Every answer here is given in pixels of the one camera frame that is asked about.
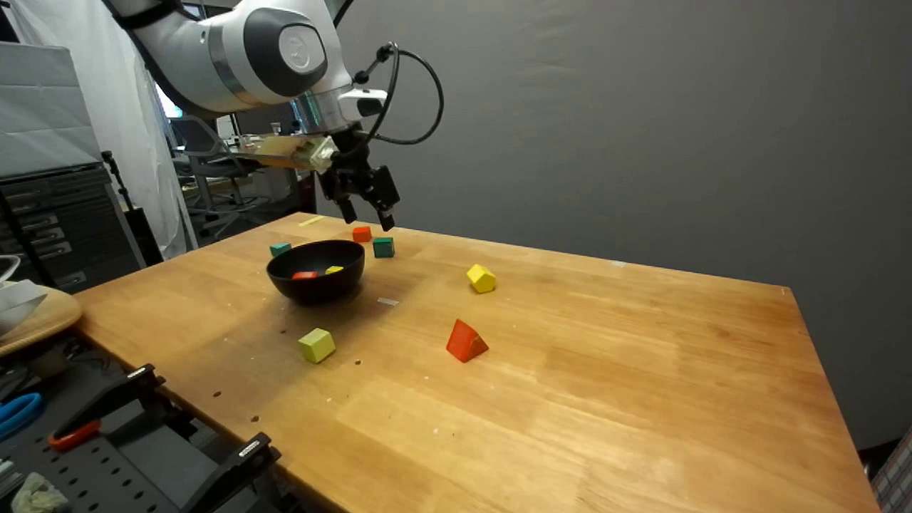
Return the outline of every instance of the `black bowl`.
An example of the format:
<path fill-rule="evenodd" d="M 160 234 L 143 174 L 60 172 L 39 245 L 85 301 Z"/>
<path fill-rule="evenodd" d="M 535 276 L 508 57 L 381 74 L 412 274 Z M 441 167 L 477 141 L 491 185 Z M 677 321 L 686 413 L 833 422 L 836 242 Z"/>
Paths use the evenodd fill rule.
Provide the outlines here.
<path fill-rule="evenodd" d="M 365 248 L 347 241 L 298 245 L 274 256 L 266 274 L 293 303 L 334 303 L 360 289 L 365 274 Z"/>

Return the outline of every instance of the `table surface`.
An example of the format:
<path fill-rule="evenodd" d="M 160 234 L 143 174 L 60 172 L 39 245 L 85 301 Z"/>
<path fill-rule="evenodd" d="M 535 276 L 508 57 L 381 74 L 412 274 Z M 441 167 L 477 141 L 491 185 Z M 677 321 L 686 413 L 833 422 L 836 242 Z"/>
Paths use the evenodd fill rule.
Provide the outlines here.
<path fill-rule="evenodd" d="M 395 228 L 357 301 L 274 292 L 269 245 L 347 234 L 284 218 L 79 295 L 79 332 L 344 511 L 876 511 L 787 289 Z"/>

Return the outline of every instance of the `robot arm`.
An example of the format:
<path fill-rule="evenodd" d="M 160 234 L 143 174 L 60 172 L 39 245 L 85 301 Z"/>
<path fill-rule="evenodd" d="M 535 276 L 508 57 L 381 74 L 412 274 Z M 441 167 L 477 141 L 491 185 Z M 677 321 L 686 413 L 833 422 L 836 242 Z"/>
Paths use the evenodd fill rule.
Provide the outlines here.
<path fill-rule="evenodd" d="M 190 111 L 224 114 L 351 85 L 323 0 L 244 0 L 194 20 L 180 0 L 105 0 L 155 81 Z"/>
<path fill-rule="evenodd" d="M 318 174 L 351 224 L 351 194 L 365 198 L 384 228 L 398 204 L 388 168 L 367 167 L 360 95 L 341 64 L 324 0 L 241 0 L 234 11 L 194 20 L 180 0 L 105 0 L 136 44 L 166 95 L 194 114 L 227 114 L 298 101 L 308 134 L 331 134 L 334 167 Z"/>

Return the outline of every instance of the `green cube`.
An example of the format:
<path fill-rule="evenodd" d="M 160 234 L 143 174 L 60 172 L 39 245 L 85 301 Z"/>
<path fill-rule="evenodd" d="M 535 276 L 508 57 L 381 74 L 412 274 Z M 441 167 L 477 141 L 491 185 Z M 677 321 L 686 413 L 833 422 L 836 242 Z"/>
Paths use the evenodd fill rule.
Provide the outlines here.
<path fill-rule="evenodd" d="M 373 236 L 373 256 L 377 256 L 377 259 L 390 259 L 390 256 L 395 256 L 392 236 Z"/>
<path fill-rule="evenodd" d="M 288 242 L 283 242 L 283 245 L 271 245 L 269 248 L 274 256 L 278 256 L 278 255 L 288 255 L 291 252 L 291 245 Z"/>
<path fill-rule="evenodd" d="M 334 335 L 327 335 L 323 329 L 314 329 L 311 335 L 306 335 L 298 339 L 298 345 L 301 345 L 301 353 L 308 363 L 323 363 L 324 358 L 331 358 L 337 352 Z"/>

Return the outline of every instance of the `tools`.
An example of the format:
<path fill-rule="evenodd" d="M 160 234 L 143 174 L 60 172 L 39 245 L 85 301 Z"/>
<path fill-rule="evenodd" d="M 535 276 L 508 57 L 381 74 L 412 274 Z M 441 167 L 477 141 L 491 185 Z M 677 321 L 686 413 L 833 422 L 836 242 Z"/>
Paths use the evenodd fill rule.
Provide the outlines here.
<path fill-rule="evenodd" d="M 22 487 L 22 474 L 15 467 L 12 459 L 0 463 L 0 503 L 8 499 Z"/>
<path fill-rule="evenodd" d="M 38 385 L 39 378 L 26 365 L 8 369 L 0 378 L 0 443 L 39 417 L 43 397 L 35 390 Z"/>
<path fill-rule="evenodd" d="M 99 420 L 105 413 L 155 393 L 162 382 L 166 380 L 155 378 L 152 365 L 130 370 L 123 382 L 117 382 L 109 390 L 103 390 L 99 397 L 93 397 L 82 412 L 76 412 L 69 422 L 62 422 L 49 436 L 49 446 L 56 453 L 65 453 L 65 452 L 89 443 L 90 436 L 99 435 L 99 426 L 103 426 Z"/>

